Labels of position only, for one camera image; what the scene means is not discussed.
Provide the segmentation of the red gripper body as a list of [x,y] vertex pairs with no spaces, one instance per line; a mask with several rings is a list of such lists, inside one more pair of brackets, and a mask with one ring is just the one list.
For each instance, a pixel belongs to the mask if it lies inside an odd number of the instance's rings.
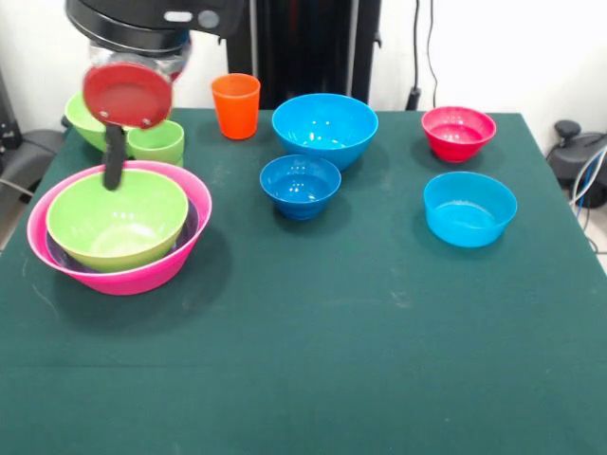
[[91,115],[106,125],[148,129],[166,119],[173,106],[173,85],[191,54],[187,39],[175,53],[144,56],[89,47],[91,67],[83,79],[83,100]]

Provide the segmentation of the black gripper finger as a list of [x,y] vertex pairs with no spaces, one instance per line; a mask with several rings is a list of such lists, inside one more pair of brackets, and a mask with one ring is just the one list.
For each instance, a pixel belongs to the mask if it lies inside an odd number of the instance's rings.
[[105,130],[106,157],[103,185],[109,191],[116,190],[121,181],[124,163],[124,132],[118,125],[107,124]]

